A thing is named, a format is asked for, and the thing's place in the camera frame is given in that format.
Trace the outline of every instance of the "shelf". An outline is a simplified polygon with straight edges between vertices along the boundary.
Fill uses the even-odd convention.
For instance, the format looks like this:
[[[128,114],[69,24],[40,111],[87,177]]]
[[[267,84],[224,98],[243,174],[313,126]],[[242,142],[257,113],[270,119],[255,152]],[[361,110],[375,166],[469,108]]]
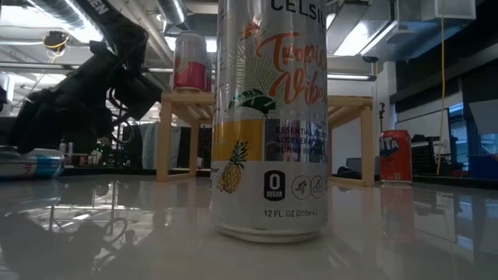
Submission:
[[[161,96],[160,128],[158,133],[156,180],[166,182],[195,177],[197,172],[197,152],[199,126],[212,123],[214,93],[172,92]],[[169,175],[171,119],[173,114],[188,123],[191,128],[188,174]]]
[[[335,183],[350,183],[372,187],[374,185],[374,131],[372,116],[373,98],[365,96],[328,97],[328,174]],[[361,120],[362,180],[331,177],[332,174],[332,133],[335,128],[355,119]]]
[[[214,93],[173,92],[163,93],[161,106],[172,103],[173,114],[190,126],[212,123]]]

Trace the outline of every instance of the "pink can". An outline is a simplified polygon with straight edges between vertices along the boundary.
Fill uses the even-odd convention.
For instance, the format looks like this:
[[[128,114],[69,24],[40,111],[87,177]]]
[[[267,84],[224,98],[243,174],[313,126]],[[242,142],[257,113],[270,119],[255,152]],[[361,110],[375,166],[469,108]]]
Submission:
[[[204,91],[208,69],[205,38],[195,31],[182,32],[177,38],[174,57],[174,89]]]

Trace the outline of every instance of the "aluminum can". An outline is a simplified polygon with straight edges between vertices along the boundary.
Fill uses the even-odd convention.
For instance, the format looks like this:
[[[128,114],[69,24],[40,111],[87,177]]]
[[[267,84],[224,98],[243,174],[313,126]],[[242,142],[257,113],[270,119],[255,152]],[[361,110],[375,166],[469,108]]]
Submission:
[[[56,177],[64,170],[64,160],[58,150],[34,149],[21,155],[15,148],[0,146],[0,180]]]
[[[205,38],[195,31],[184,31],[174,51],[174,89],[204,91],[208,52]]]
[[[383,131],[379,141],[381,179],[385,183],[412,182],[412,140],[407,131]]]
[[[222,233],[296,242],[328,221],[324,10],[219,2],[211,210]]]

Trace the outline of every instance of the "0 sugar logo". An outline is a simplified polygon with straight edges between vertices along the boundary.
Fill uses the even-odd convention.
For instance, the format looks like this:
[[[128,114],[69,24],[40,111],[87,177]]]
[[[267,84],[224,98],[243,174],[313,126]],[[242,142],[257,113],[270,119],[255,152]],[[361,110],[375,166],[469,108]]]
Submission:
[[[269,201],[286,198],[286,175],[282,171],[270,170],[265,173],[264,196]]]

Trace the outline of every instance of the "blue object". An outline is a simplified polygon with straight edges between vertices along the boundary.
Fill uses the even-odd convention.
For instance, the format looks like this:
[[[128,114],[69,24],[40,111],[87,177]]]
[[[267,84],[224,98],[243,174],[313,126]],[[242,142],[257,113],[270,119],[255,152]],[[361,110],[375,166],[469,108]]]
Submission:
[[[492,156],[470,156],[468,170],[472,178],[498,180],[498,160]]]

